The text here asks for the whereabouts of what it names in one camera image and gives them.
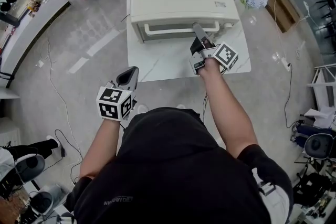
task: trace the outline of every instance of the oven door handle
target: oven door handle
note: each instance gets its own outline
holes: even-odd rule
[[[155,30],[152,31],[149,29],[149,24],[144,24],[145,32],[148,36],[153,35],[162,35],[162,34],[174,34],[174,33],[192,33],[194,32],[193,28],[182,28],[182,29],[166,29],[166,30]],[[219,22],[215,21],[214,28],[203,28],[205,32],[218,32],[219,31]]]

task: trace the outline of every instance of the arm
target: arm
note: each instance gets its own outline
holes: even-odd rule
[[[217,60],[206,59],[198,73],[204,80],[219,134],[227,151],[237,158],[244,148],[258,144],[251,120],[224,81]]]
[[[120,122],[104,120],[80,165],[79,177],[95,177],[117,153]]]

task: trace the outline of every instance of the white cable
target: white cable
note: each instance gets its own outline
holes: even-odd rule
[[[317,25],[317,23],[315,23],[315,21],[314,21],[314,19],[310,16],[310,18],[311,18],[311,20],[313,21],[313,23],[316,25],[316,27],[317,27],[317,30],[320,30],[320,26],[319,25]]]
[[[51,58],[50,58],[50,42],[49,42],[49,37],[47,37],[47,41],[48,41],[48,59],[49,59],[49,62],[50,62],[50,73],[49,73],[49,80],[50,80],[50,83],[51,85],[54,87],[57,95],[61,98],[61,100],[63,101],[64,103],[64,106],[65,106],[65,110],[66,110],[66,113],[67,113],[67,122],[68,122],[68,125],[69,125],[69,128],[70,128],[70,131],[71,131],[71,136],[72,136],[72,139],[74,140],[75,144],[77,145],[77,149],[79,151],[79,153],[81,154],[81,151],[80,151],[80,148],[79,148],[79,145],[74,137],[74,133],[72,131],[72,128],[71,128],[71,125],[70,125],[70,122],[69,122],[69,113],[68,113],[68,107],[67,107],[67,104],[66,102],[64,101],[63,97],[59,94],[59,92],[57,91],[54,83],[52,82],[52,79],[51,79],[51,69],[53,67],[53,63],[51,61]]]
[[[305,20],[305,19],[308,19],[310,17],[310,13],[309,13],[309,11],[308,11],[308,14],[307,14],[307,16],[306,17],[304,17],[304,18],[302,18],[301,20],[299,20],[295,25],[294,25],[294,27],[293,27],[293,29],[295,28],[295,27],[297,27],[298,26],[298,24],[301,22],[301,21],[303,21],[303,20]]]
[[[280,32],[279,32],[279,29],[278,29],[278,24],[277,24],[277,14],[276,14],[276,10],[275,10],[275,5],[276,5],[276,2],[277,0],[274,0],[274,21],[275,21],[275,28],[277,29],[277,32],[278,32],[278,38],[279,38],[279,41],[280,41],[280,44],[281,44],[281,48],[283,50],[283,54],[284,54],[284,57],[285,59],[287,58],[286,57],[286,52],[285,52],[285,49],[283,48],[283,44],[282,44],[282,41],[281,41],[281,37],[280,37]]]

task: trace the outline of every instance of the white desk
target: white desk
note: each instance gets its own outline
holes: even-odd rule
[[[127,0],[127,15],[130,0]],[[190,66],[190,46],[195,38],[172,38],[151,40],[141,44],[127,17],[128,65],[139,68],[139,82],[196,77]],[[238,52],[238,61],[226,73],[251,71],[251,63],[241,22],[215,40],[215,44],[226,41]]]

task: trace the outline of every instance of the sneaker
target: sneaker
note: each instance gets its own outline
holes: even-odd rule
[[[147,113],[148,111],[149,111],[149,108],[146,105],[140,104],[138,106],[138,114]]]
[[[47,136],[47,140],[55,140],[57,143],[57,147],[61,146],[61,143],[58,141],[58,139],[54,138],[53,136],[49,135]]]
[[[183,105],[183,104],[179,104],[176,108],[177,108],[177,109],[186,109],[186,108],[185,108],[185,105]]]

